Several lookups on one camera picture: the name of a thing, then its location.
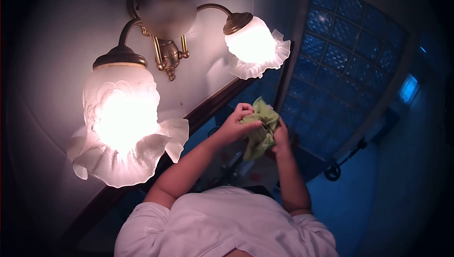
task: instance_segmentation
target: wall sconce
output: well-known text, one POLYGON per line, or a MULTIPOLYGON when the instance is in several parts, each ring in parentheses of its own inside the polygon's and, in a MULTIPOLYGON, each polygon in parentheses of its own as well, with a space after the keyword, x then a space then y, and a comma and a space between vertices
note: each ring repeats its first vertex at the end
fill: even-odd
POLYGON ((232 13, 219 4, 196 6, 195 0, 127 0, 132 17, 123 28, 118 46, 96 59, 83 90, 86 134, 67 144, 74 172, 81 179, 88 173, 114 187, 147 181, 154 175, 162 154, 177 163, 188 140, 186 119, 157 123, 159 93, 146 59, 126 46, 134 25, 153 40, 156 67, 170 81, 182 58, 189 57, 186 32, 196 13, 207 8, 227 14, 223 32, 234 68, 242 78, 262 77, 267 68, 279 69, 290 54, 290 40, 250 13, 232 13), (180 38, 182 51, 173 39, 180 38))
POLYGON ((67 143, 78 177, 88 173, 120 188, 146 182, 167 152, 177 163, 189 138, 187 119, 157 123, 159 93, 147 61, 126 46, 136 18, 124 27, 118 46, 93 64, 83 89, 86 134, 67 143))
POLYGON ((233 57, 231 73, 242 78, 261 78, 267 68, 279 69, 290 55, 290 40, 283 41, 277 30, 270 33, 264 21, 251 13, 232 13, 219 4, 196 6, 195 0, 127 0, 131 18, 141 18, 143 34, 153 39, 156 67, 175 79, 175 69, 182 58, 189 57, 186 32, 192 27, 196 13, 207 8, 227 14, 224 35, 233 57), (173 39, 180 38, 182 51, 173 39))

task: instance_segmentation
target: green cloth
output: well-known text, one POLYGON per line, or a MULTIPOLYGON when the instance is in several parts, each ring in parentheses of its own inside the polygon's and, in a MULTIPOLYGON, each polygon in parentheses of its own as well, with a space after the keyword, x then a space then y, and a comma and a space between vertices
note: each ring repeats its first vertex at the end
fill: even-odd
POLYGON ((249 123, 253 121, 262 121, 262 126, 250 131, 247 136, 249 142, 244 153, 243 160, 249 161, 261 157, 267 149, 274 146, 274 131, 279 121, 279 114, 266 104, 260 96, 254 101, 254 113, 244 117, 240 123, 249 123))

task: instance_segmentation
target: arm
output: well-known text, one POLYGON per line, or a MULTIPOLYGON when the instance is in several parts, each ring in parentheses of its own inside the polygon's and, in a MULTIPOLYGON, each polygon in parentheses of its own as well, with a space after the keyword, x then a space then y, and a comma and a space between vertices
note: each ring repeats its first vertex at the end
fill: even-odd
POLYGON ((151 187, 144 202, 155 202, 170 209, 175 200, 186 194, 196 183, 221 147, 262 125, 261 121, 240 124, 243 117, 252 113, 253 107, 250 104, 239 103, 219 130, 164 171, 151 187))
POLYGON ((292 217, 312 214, 309 191, 293 157, 287 127, 281 118, 279 118, 279 124, 274 132, 276 145, 272 151, 276 154, 282 206, 292 217))

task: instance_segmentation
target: white wall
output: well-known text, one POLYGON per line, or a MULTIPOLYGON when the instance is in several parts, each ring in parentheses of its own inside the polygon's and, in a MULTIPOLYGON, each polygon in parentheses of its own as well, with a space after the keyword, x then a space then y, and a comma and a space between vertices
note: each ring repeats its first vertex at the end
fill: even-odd
POLYGON ((425 74, 408 113, 380 142, 371 221, 357 256, 405 254, 440 198, 451 152, 444 124, 445 90, 437 76, 425 74))
MULTIPOLYGON (((257 12, 270 28, 291 32, 293 0, 262 1, 196 0, 257 12)), ((84 124, 82 89, 93 62, 117 45, 129 19, 126 0, 40 0, 28 25, 17 32, 20 61, 11 68, 8 87, 10 155, 28 210, 48 241, 58 238, 104 186, 93 177, 76 177, 65 143, 84 124)), ((214 9, 197 15, 188 33, 190 58, 181 61, 174 82, 156 70, 151 39, 139 27, 131 31, 128 46, 148 60, 161 95, 160 121, 184 117, 234 78, 228 72, 225 20, 214 9)))

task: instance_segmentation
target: person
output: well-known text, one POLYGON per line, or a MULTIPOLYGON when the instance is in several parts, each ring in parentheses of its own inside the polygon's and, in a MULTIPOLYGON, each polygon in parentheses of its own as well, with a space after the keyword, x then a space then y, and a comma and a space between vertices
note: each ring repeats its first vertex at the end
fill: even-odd
POLYGON ((338 256, 336 242, 311 210, 309 192, 293 157, 287 127, 274 133, 282 206, 243 188, 220 186, 188 193, 216 152, 259 128, 240 124, 253 107, 240 103, 212 136, 154 183, 115 242, 116 257, 338 256))

